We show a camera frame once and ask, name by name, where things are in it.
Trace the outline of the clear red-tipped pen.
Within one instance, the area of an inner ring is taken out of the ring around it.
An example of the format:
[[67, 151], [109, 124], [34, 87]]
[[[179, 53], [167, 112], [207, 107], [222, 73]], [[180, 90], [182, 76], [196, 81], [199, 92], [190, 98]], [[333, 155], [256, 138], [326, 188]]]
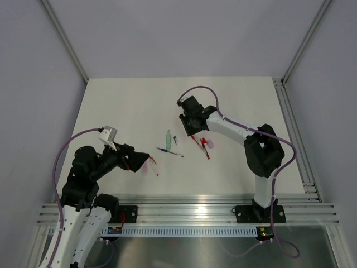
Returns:
[[156, 162], [155, 162], [155, 160], [154, 160], [154, 158], [152, 156], [149, 158], [149, 163], [151, 165], [151, 168], [152, 168], [154, 174], [156, 176], [159, 176], [159, 172], [157, 170], [157, 164], [156, 164]]

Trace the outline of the red gel pen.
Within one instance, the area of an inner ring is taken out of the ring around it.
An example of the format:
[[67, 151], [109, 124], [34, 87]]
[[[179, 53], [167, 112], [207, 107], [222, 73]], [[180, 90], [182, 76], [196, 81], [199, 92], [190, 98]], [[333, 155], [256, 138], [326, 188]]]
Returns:
[[207, 148], [206, 148], [206, 144], [207, 144], [206, 139], [202, 138], [201, 139], [201, 144], [202, 144], [203, 151], [204, 151], [207, 159], [210, 160], [210, 156], [209, 156], [209, 153], [208, 153]]

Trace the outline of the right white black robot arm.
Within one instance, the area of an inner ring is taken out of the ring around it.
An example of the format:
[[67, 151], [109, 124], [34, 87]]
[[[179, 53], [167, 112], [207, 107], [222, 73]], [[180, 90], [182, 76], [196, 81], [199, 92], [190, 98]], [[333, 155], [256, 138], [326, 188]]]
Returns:
[[266, 221], [273, 214], [272, 197], [273, 173], [281, 166], [285, 157], [278, 140], [251, 131], [247, 126], [237, 126], [224, 119], [214, 106], [203, 107], [195, 97], [180, 100], [177, 105], [182, 108], [179, 115], [187, 135], [201, 131], [219, 133], [244, 147], [247, 165], [255, 175], [255, 195], [252, 201], [254, 217]]

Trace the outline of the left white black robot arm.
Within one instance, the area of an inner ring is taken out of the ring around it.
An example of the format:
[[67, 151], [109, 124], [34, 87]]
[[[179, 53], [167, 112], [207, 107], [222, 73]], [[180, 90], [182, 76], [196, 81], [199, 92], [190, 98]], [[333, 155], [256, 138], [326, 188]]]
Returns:
[[114, 168], [136, 172], [150, 158], [134, 147], [115, 143], [102, 154], [91, 146], [75, 151], [67, 182], [59, 199], [59, 220], [41, 267], [84, 267], [102, 229], [108, 223], [123, 227], [136, 223], [138, 208], [100, 194], [97, 181]]

